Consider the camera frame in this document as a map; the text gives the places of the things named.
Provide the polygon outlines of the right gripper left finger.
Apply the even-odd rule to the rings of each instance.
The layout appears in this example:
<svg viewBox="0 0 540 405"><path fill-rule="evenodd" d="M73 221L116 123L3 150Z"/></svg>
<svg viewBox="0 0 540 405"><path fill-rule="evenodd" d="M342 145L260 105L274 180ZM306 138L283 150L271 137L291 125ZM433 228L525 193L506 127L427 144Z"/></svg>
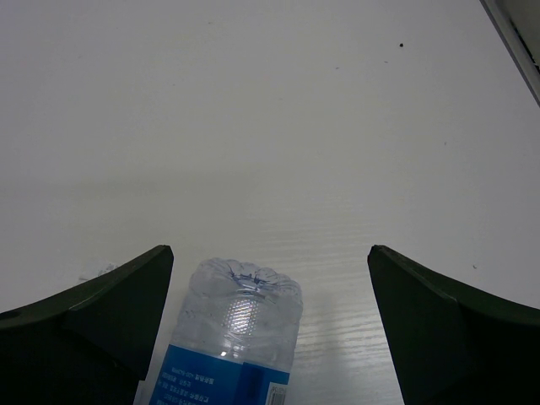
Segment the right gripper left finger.
<svg viewBox="0 0 540 405"><path fill-rule="evenodd" d="M3 404L131 404L170 285L169 246L1 314Z"/></svg>

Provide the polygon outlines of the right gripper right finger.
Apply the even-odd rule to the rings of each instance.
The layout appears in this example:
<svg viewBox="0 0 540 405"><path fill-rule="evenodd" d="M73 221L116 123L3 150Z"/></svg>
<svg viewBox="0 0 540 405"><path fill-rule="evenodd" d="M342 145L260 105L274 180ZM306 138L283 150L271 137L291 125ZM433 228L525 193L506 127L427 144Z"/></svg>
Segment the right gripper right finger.
<svg viewBox="0 0 540 405"><path fill-rule="evenodd" d="M539 311L372 246L370 279L406 404L537 404Z"/></svg>

